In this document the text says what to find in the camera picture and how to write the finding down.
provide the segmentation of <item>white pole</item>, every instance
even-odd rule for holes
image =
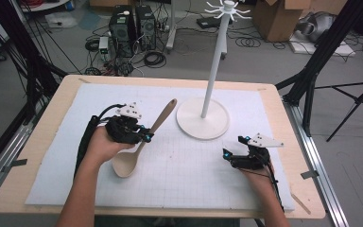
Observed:
[[[205,95],[204,106],[202,108],[201,118],[205,118],[208,112],[208,106],[209,102],[211,101],[212,90],[214,89],[217,68],[219,66],[220,55],[222,53],[222,46],[224,46],[224,44],[226,43],[226,31],[228,29],[230,18],[231,15],[229,13],[225,13],[223,14],[222,20],[220,22],[220,28],[217,34],[214,59],[212,60],[211,75],[208,79],[208,87]]]

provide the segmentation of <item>black tape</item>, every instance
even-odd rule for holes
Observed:
[[[1,172],[9,173],[14,166],[24,166],[27,164],[27,159],[15,160],[10,163],[9,166],[3,166]]]
[[[304,172],[302,173],[302,178],[303,179],[308,179],[308,178],[316,178],[319,176],[319,173],[317,170],[314,171],[308,171],[308,172]]]

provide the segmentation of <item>computer tower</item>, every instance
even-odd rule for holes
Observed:
[[[150,6],[136,6],[137,39],[143,50],[154,50],[156,47],[156,22]]]
[[[131,58],[134,55],[133,45],[136,41],[135,23],[130,5],[114,6],[109,22],[115,56]]]

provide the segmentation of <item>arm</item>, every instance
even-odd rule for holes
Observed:
[[[72,189],[60,212],[57,227],[94,226],[95,191],[99,168],[120,150],[133,147],[134,145],[113,142],[105,127],[96,128],[86,155],[78,168]]]
[[[265,225],[267,227],[285,227],[290,226],[285,213],[283,212],[279,201],[276,198],[272,183],[265,169],[244,170],[241,169],[244,176],[250,181],[252,189],[257,193],[261,202]]]

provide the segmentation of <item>gray floor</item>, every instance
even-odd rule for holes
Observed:
[[[78,26],[54,30],[51,35],[76,66],[83,68],[87,63],[84,39],[91,35],[92,30],[106,25],[108,19],[97,17],[82,4],[72,11],[72,15],[78,19]],[[90,20],[86,24],[86,18],[97,20],[96,23]],[[198,28],[195,24],[197,18],[197,15],[190,14],[179,26]],[[238,20],[231,28],[250,25],[250,21]],[[144,74],[134,70],[130,76],[208,79],[215,43],[214,35],[179,30],[174,50],[166,55],[165,67],[143,67],[140,69]],[[75,71],[52,42],[47,42],[47,45],[51,58],[59,68]],[[360,45],[353,46],[354,50],[360,48]],[[293,54],[287,44],[285,49],[276,49],[264,42],[259,47],[247,48],[239,47],[234,40],[228,39],[228,54],[220,62],[216,80],[276,84],[300,72],[309,58],[308,55]],[[363,82],[363,52],[356,52],[355,57],[349,58],[347,62],[340,57],[333,57],[321,71],[317,86],[352,82]],[[345,90],[358,96],[363,92],[363,85]],[[288,88],[284,88],[280,95],[287,92]],[[24,103],[24,91],[11,61],[0,61],[0,135]],[[316,90],[311,132],[349,224],[363,226],[363,106],[359,107],[331,142],[325,142],[353,104],[352,99],[332,89]],[[56,218],[56,215],[0,214],[0,226],[52,226]],[[290,222],[292,226],[332,226],[328,217],[320,220],[292,219]],[[251,220],[244,220],[244,223],[244,226],[255,226]]]

